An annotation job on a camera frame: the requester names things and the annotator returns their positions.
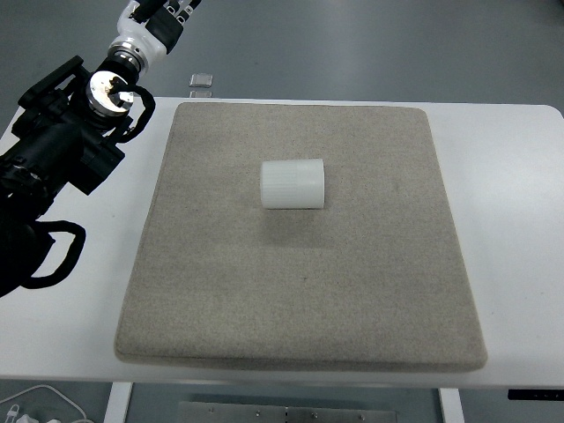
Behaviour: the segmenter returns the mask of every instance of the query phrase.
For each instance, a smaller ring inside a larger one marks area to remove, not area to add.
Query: white cylinder
[[[261,202],[265,209],[322,209],[325,204],[323,160],[264,161]]]

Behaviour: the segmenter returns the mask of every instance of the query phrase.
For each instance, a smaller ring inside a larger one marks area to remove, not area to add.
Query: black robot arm
[[[85,229],[38,221],[67,184],[90,194],[123,160],[118,144],[149,122],[154,98],[137,85],[149,66],[170,53],[200,0],[130,1],[118,21],[120,35],[95,72],[75,56],[20,98],[25,110],[12,126],[19,141],[0,156],[0,296],[18,286],[52,286],[72,272],[85,244]],[[129,117],[136,93],[145,111]],[[74,235],[53,274],[34,278],[54,232]]]

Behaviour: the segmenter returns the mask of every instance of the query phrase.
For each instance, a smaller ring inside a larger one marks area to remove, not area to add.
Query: white cable
[[[0,404],[6,403],[14,398],[20,397],[24,394],[26,394],[27,392],[29,392],[30,390],[38,390],[39,388],[44,388],[46,390],[52,390],[53,392],[55,392],[59,397],[61,397],[62,399],[64,399],[67,403],[69,403],[70,405],[72,405],[74,408],[76,408],[80,414],[82,414],[82,419],[80,420],[75,420],[72,423],[94,423],[93,421],[89,420],[86,418],[86,413],[84,412],[84,410],[82,408],[80,408],[76,403],[74,403],[71,399],[68,399],[65,395],[63,395],[63,393],[59,392],[58,390],[56,390],[55,388],[53,388],[52,386],[49,385],[35,385],[32,386],[31,388],[28,388],[26,390],[22,390],[21,392],[18,392],[15,395],[12,395],[11,397],[7,397],[5,399],[0,400]]]
[[[8,414],[6,416],[6,421],[4,423],[14,423],[14,420],[18,417],[19,405],[14,404],[10,407]]]

